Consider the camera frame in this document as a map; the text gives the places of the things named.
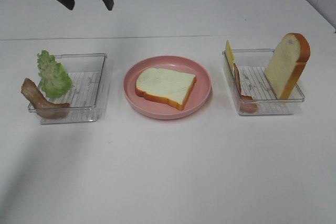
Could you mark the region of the green lettuce leaf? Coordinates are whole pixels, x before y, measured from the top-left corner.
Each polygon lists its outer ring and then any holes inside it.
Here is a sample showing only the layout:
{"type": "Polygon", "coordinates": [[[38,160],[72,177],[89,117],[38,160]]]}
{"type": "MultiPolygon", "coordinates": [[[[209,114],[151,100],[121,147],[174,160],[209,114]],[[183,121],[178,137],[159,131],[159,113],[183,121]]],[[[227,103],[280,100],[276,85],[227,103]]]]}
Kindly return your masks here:
{"type": "Polygon", "coordinates": [[[72,79],[64,66],[56,61],[54,55],[42,50],[37,54],[40,86],[48,98],[59,98],[72,88],[72,79]]]}

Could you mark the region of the bacon strip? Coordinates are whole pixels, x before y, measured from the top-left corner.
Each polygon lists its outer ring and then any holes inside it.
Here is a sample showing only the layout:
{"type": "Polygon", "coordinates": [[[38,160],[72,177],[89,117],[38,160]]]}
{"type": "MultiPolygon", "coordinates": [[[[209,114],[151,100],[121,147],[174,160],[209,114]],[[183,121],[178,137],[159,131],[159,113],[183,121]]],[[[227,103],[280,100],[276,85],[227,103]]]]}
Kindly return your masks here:
{"type": "Polygon", "coordinates": [[[70,107],[69,103],[51,103],[46,100],[43,94],[38,90],[37,86],[29,78],[25,78],[21,86],[22,95],[30,101],[37,114],[44,119],[62,119],[68,115],[68,111],[64,110],[70,107]]]}
{"type": "Polygon", "coordinates": [[[240,85],[240,75],[238,68],[235,63],[233,63],[233,70],[234,70],[234,75],[235,75],[235,83],[237,86],[238,90],[238,106],[239,106],[239,112],[246,112],[246,113],[254,113],[258,110],[258,106],[256,103],[253,102],[248,102],[246,103],[245,101],[247,100],[253,100],[251,96],[248,95],[243,95],[242,94],[242,89],[240,85]]]}

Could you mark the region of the bread slice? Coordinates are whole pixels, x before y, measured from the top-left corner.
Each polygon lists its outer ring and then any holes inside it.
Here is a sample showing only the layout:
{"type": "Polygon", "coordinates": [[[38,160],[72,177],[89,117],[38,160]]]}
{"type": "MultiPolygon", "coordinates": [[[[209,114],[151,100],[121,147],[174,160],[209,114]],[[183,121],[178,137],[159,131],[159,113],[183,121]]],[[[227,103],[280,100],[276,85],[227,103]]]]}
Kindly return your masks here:
{"type": "Polygon", "coordinates": [[[277,99],[288,99],[310,58],[310,46],[300,33],[288,33],[275,48],[264,73],[277,99]]]}
{"type": "Polygon", "coordinates": [[[146,100],[183,110],[196,75],[166,68],[147,68],[135,82],[135,92],[146,100]]]}

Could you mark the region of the yellow cheese slice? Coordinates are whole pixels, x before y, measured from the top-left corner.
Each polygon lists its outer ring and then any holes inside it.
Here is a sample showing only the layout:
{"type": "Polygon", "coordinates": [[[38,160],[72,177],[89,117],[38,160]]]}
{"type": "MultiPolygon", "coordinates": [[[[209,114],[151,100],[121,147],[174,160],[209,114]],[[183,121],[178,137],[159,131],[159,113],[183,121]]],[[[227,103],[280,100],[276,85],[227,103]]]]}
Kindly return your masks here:
{"type": "Polygon", "coordinates": [[[231,45],[229,43],[229,40],[226,40],[225,55],[226,55],[226,58],[228,60],[230,69],[231,69],[232,73],[234,73],[234,54],[233,54],[233,51],[231,49],[231,45]]]}

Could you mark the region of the clear left plastic tray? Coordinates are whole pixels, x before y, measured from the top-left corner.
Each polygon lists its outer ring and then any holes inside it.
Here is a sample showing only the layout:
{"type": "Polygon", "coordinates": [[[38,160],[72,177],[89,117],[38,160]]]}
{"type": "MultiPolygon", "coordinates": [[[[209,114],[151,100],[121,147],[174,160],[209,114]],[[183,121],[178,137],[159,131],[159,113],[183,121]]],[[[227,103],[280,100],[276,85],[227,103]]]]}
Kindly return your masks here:
{"type": "Polygon", "coordinates": [[[110,69],[105,53],[55,55],[72,80],[71,89],[51,103],[68,103],[68,108],[36,109],[30,103],[28,112],[36,114],[40,124],[94,122],[105,109],[110,87],[110,69]]]}

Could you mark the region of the clear plastic tray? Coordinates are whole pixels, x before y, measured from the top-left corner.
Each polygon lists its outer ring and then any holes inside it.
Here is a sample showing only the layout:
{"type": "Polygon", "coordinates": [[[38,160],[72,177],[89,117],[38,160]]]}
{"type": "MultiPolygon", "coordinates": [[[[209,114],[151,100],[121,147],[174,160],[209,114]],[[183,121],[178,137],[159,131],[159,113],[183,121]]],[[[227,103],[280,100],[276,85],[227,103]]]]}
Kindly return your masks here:
{"type": "Polygon", "coordinates": [[[71,89],[51,103],[68,103],[68,108],[36,109],[30,103],[28,112],[36,114],[40,124],[94,122],[105,109],[110,87],[110,69],[105,53],[55,55],[72,80],[71,89]]]}
{"type": "Polygon", "coordinates": [[[235,83],[235,75],[232,73],[225,52],[224,73],[233,98],[235,108],[240,115],[290,115],[296,113],[305,96],[298,85],[294,87],[288,99],[279,100],[276,98],[266,76],[264,69],[270,62],[273,49],[234,49],[234,63],[239,75],[243,95],[248,95],[253,100],[248,102],[256,103],[258,110],[254,113],[239,112],[238,90],[235,83]]]}

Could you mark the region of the pink round plate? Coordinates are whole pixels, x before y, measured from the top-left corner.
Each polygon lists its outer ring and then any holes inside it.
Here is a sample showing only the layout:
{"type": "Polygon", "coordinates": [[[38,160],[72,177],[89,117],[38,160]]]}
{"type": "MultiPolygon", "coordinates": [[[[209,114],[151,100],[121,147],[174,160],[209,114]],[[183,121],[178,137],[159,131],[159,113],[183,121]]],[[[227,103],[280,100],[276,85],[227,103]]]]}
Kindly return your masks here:
{"type": "Polygon", "coordinates": [[[136,111],[160,120],[179,119],[196,112],[212,89],[205,68],[178,56],[157,56],[138,62],[125,75],[123,87],[136,111]]]}

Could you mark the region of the clear right plastic tray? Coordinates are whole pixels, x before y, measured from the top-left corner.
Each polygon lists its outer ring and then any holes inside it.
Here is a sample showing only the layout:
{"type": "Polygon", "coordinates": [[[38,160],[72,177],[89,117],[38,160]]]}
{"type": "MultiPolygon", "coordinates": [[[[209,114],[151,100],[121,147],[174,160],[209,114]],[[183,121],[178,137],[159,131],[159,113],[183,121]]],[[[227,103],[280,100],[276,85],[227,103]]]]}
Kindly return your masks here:
{"type": "Polygon", "coordinates": [[[238,90],[235,83],[235,75],[232,73],[225,52],[224,73],[233,98],[235,108],[240,115],[290,115],[296,113],[305,96],[298,85],[294,87],[288,99],[279,100],[276,98],[266,76],[264,69],[270,62],[273,49],[234,49],[234,63],[239,75],[243,95],[248,95],[253,100],[248,102],[256,103],[258,110],[254,113],[239,112],[238,90]]]}

